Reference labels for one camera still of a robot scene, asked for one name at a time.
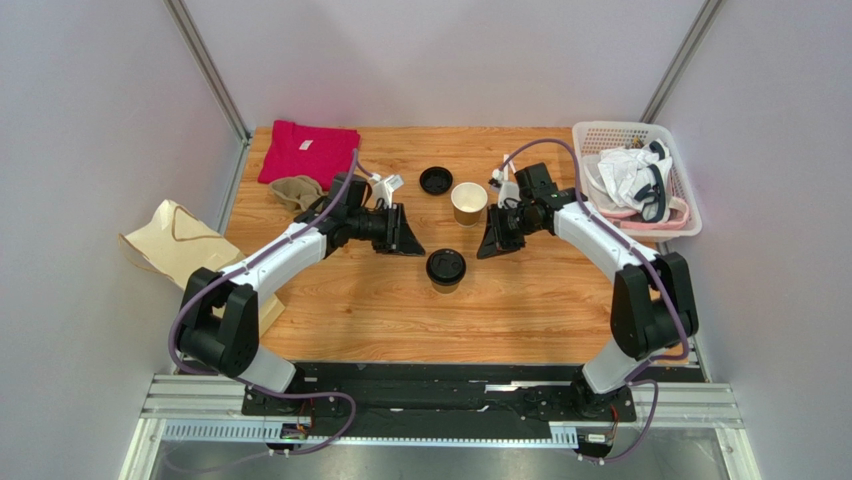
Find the wooden tabletop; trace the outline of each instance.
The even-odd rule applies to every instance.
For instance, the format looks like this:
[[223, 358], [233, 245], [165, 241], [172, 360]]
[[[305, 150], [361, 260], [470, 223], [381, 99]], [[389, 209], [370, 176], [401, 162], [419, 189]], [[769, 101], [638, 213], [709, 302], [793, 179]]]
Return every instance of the wooden tabletop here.
[[[286, 311], [262, 343], [291, 360], [493, 363], [582, 363], [610, 338], [612, 286], [570, 244], [539, 232], [520, 252], [477, 260], [484, 216], [463, 229], [453, 220], [449, 193], [431, 196], [420, 172], [440, 165], [454, 184], [485, 186], [491, 171], [520, 145], [541, 137], [571, 141], [568, 128], [358, 128], [361, 162], [398, 173], [405, 186], [394, 201], [428, 255], [452, 248], [467, 274], [449, 295], [426, 276], [425, 257], [377, 255], [352, 241], [278, 291]], [[259, 128], [240, 183], [226, 237], [245, 254], [276, 238], [293, 215], [275, 202], [257, 176], [271, 141]], [[551, 176], [572, 186], [570, 157], [539, 145], [519, 167], [545, 162]], [[489, 193], [491, 202], [496, 195]]]

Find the pink cloth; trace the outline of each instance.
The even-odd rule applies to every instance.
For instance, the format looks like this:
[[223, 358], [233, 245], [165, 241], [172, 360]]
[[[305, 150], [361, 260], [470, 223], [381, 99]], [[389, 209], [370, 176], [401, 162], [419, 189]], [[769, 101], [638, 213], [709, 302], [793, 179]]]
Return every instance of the pink cloth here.
[[272, 145], [257, 181], [270, 183], [307, 175], [328, 191], [335, 174], [349, 171], [352, 150], [360, 142], [361, 135], [355, 130], [306, 127], [276, 120], [272, 125]]

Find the black lid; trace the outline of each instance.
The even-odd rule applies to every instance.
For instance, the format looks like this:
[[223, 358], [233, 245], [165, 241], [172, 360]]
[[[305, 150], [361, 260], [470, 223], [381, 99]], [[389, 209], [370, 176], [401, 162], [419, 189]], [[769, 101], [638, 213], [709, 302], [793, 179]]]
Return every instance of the black lid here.
[[449, 248], [435, 250], [426, 260], [426, 274], [438, 285], [448, 287], [459, 283], [466, 270], [462, 254]]
[[453, 174], [444, 167], [429, 167], [420, 174], [420, 186], [432, 195], [446, 193], [453, 186]]

